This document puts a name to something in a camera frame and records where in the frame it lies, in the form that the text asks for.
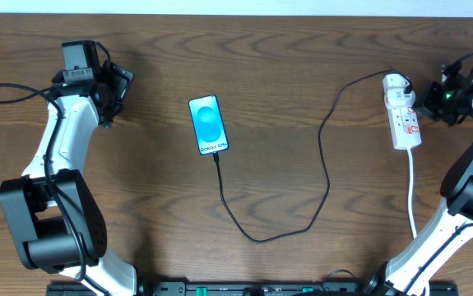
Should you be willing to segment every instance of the white wall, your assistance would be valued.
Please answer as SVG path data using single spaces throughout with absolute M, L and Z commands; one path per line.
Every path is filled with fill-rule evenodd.
M 473 17 L 473 0 L 0 0 L 0 12 Z

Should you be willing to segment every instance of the blue phone screen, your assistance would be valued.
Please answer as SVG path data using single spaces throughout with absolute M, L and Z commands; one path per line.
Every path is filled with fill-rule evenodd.
M 197 145 L 201 155 L 227 150 L 229 142 L 225 134 L 220 106 L 215 95 L 192 99 L 188 102 Z

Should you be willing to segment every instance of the blue circle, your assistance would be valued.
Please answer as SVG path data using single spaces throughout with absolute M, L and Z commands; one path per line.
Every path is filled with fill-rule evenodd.
M 198 133 L 206 142 L 216 141 L 221 135 L 221 129 L 215 123 L 216 118 L 216 112 L 210 107 L 201 107 L 197 111 L 197 119 L 200 121 L 197 125 Z

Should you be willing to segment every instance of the white power strip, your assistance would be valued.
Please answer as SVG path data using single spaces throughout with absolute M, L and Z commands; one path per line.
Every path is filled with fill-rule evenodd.
M 406 150 L 421 143 L 419 122 L 412 106 L 415 92 L 405 94 L 404 89 L 410 83 L 399 74 L 389 74 L 383 79 L 384 104 L 390 120 L 393 147 Z

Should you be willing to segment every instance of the wooden table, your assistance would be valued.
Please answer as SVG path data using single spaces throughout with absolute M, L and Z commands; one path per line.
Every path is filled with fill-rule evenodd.
M 411 241 L 406 152 L 392 148 L 382 77 L 348 89 L 324 129 L 332 188 L 311 231 L 263 245 L 244 238 L 221 205 L 187 102 L 220 98 L 231 144 L 220 156 L 225 194 L 244 228 L 257 238 L 301 229 L 326 188 L 317 130 L 338 90 L 394 67 L 423 94 L 442 64 L 473 50 L 473 20 L 0 15 L 0 82 L 50 86 L 64 67 L 61 43 L 74 39 L 99 40 L 137 75 L 124 113 L 95 131 L 86 161 L 109 247 L 153 279 L 319 281 L 337 268 L 366 276 Z M 0 105 L 0 182 L 20 177 L 46 118 L 41 99 Z M 473 123 L 420 123 L 421 229 Z M 473 294 L 473 240 L 435 278 Z M 0 294 L 41 295 L 52 280 L 65 278 L 21 265 L 0 208 Z

